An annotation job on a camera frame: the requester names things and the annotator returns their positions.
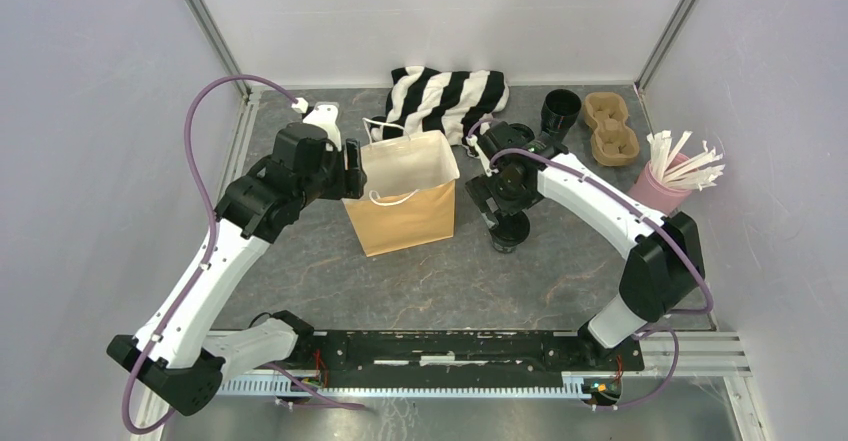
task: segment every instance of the black cup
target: black cup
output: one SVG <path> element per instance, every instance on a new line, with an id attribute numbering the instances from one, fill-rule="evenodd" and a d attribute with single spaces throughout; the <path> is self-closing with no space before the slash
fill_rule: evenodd
<path id="1" fill-rule="evenodd" d="M 555 89 L 545 96 L 542 105 L 542 131 L 562 141 L 574 126 L 583 103 L 580 96 L 567 89 Z"/>

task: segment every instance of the metal rod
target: metal rod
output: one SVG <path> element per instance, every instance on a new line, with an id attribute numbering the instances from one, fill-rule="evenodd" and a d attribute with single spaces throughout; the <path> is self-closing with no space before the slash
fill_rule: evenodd
<path id="1" fill-rule="evenodd" d="M 689 17 L 689 13 L 692 11 L 692 6 L 695 5 L 696 1 L 697 0 L 680 0 L 680 2 L 677 3 L 677 7 L 674 9 L 674 13 L 671 15 L 671 19 L 668 21 L 662 36 L 660 36 L 657 45 L 654 46 L 654 50 L 648 57 L 647 63 L 645 63 L 645 67 L 642 68 L 642 72 L 636 79 L 637 89 L 643 90 L 648 83 L 650 83 L 651 78 L 657 71 L 657 67 L 660 62 L 662 62 L 675 38 L 677 38 L 680 28 Z"/>
<path id="2" fill-rule="evenodd" d="M 212 19 L 212 14 L 209 12 L 209 8 L 206 7 L 206 3 L 203 0 L 186 0 L 186 4 L 188 4 L 195 19 L 197 19 L 197 24 L 200 25 L 200 29 L 206 35 L 206 39 L 209 41 L 212 49 L 215 50 L 215 55 L 221 61 L 227 74 L 241 74 L 241 69 L 239 69 L 233 53 L 224 41 L 224 37 L 215 24 L 215 20 Z M 244 81 L 236 81 L 233 85 L 245 100 L 250 96 L 250 86 Z"/>

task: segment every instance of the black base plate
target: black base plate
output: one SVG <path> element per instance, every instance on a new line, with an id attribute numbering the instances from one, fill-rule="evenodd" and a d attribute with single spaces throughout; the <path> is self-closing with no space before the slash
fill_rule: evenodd
<path id="1" fill-rule="evenodd" d="M 278 364 L 315 369 L 317 350 L 330 386 L 345 388 L 561 387 L 563 371 L 614 372 L 619 355 L 625 371 L 645 369 L 630 338 L 598 359 L 576 333 L 555 331 L 316 331 Z"/>

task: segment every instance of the white straw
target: white straw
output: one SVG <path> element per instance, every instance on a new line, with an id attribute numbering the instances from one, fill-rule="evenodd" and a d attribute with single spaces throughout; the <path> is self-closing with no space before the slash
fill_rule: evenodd
<path id="1" fill-rule="evenodd" d="M 724 166 L 707 166 L 724 157 L 716 154 L 715 148 L 709 149 L 703 141 L 704 152 L 687 159 L 677 166 L 670 167 L 674 158 L 680 154 L 683 146 L 692 136 L 691 131 L 684 131 L 674 148 L 671 147 L 671 131 L 661 131 L 647 136 L 651 147 L 651 174 L 661 184 L 668 188 L 681 190 L 702 190 L 715 186 L 713 181 L 723 174 Z"/>

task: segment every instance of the pink cup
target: pink cup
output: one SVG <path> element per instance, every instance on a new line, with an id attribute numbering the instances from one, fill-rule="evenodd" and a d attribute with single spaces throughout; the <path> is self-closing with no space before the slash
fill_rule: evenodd
<path id="1" fill-rule="evenodd" d="M 677 166 L 688 159 L 689 157 L 685 154 L 678 154 L 671 161 L 669 167 Z M 657 178 L 651 173 L 650 161 L 645 165 L 642 172 L 639 173 L 639 179 L 636 180 L 636 184 L 627 193 L 634 200 L 649 208 L 662 211 L 665 214 L 671 214 L 690 194 L 692 194 L 691 190 L 667 188 L 660 184 Z"/>

